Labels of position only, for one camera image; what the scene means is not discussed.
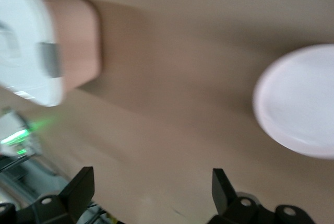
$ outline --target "green light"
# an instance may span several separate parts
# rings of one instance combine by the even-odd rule
[[[11,145],[13,143],[20,143],[22,141],[24,141],[24,137],[29,135],[29,131],[24,129],[21,131],[18,131],[12,135],[10,135],[9,137],[3,139],[0,144],[8,144]]]
[[[24,155],[26,152],[27,152],[27,151],[26,151],[25,149],[21,149],[21,150],[17,151],[16,153],[17,153],[18,155]]]

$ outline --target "metal screw head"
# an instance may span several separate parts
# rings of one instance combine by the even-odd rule
[[[249,199],[242,199],[241,204],[244,205],[245,207],[249,207],[252,205],[252,202]]]
[[[283,211],[286,215],[290,215],[290,216],[295,216],[296,215],[296,211],[293,210],[291,207],[285,207],[283,209]]]
[[[45,198],[45,199],[43,199],[43,200],[41,201],[41,203],[42,203],[43,205],[46,205],[46,204],[49,204],[51,201],[52,201],[51,198]]]

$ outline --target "white lid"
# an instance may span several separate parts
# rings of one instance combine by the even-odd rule
[[[255,115],[274,140],[298,153],[334,158],[334,44],[275,61],[259,79]]]
[[[50,14],[42,0],[0,0],[0,85],[37,104],[63,90]]]

